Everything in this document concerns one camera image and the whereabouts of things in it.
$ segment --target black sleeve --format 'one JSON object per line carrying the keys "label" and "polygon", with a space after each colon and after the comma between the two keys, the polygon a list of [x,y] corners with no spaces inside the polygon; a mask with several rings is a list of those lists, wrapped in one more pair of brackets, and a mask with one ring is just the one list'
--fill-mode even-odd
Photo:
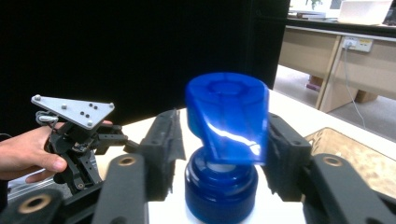
{"label": "black sleeve", "polygon": [[0,213],[7,207],[8,181],[0,180]]}

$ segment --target human hand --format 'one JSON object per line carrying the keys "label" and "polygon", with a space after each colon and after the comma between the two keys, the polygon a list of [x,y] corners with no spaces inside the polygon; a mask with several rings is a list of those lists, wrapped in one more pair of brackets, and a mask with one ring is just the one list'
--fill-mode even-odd
{"label": "human hand", "polygon": [[26,178],[26,183],[34,183],[64,171],[67,162],[44,150],[50,132],[50,127],[40,127],[0,142],[0,179],[11,180],[44,168]]}

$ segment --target black backdrop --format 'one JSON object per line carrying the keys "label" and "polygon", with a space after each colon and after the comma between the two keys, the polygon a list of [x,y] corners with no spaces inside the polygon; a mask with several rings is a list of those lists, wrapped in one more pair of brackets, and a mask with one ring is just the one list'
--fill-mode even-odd
{"label": "black backdrop", "polygon": [[272,89],[289,1],[1,1],[0,133],[37,127],[36,94],[113,102],[117,124],[184,106],[218,71]]}

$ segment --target desk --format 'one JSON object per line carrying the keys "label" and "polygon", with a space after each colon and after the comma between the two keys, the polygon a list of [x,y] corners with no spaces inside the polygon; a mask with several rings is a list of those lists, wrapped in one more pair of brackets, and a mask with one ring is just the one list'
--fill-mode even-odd
{"label": "desk", "polygon": [[[396,144],[384,138],[373,135],[336,119],[315,108],[309,107],[280,93],[270,91],[269,110],[282,117],[302,136],[307,136],[323,127],[338,130],[368,147],[378,149],[381,153],[396,159]],[[140,142],[146,136],[152,119],[126,125],[123,132],[135,142]],[[180,123],[183,133],[184,147],[187,158],[200,147],[201,141],[195,137],[187,126],[186,110],[180,110]],[[101,177],[106,177],[109,161],[123,154],[122,147],[112,147],[105,156],[97,156],[97,164]],[[148,203],[150,223],[200,223],[188,210],[184,201],[184,169],[187,161],[177,161],[174,192],[170,193],[165,202]],[[256,205],[252,214],[243,223],[305,223],[301,203],[283,203],[276,195],[272,195],[262,170],[259,170],[259,186],[256,195]]]}
{"label": "desk", "polygon": [[342,47],[346,36],[374,40],[370,52],[347,52],[352,95],[362,90],[396,99],[396,28],[289,21],[292,25],[286,27],[279,64],[323,78],[316,109],[329,112],[351,102]]}

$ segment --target blue object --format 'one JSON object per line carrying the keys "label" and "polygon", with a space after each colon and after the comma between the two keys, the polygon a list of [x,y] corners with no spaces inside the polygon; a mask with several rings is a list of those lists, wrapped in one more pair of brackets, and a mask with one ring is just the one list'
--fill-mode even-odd
{"label": "blue object", "polygon": [[258,176],[253,165],[215,164],[200,148],[185,174],[186,204],[204,223],[238,223],[251,212]]}
{"label": "blue object", "polygon": [[264,165],[268,88],[254,77],[213,73],[187,86],[189,127],[215,163]]}

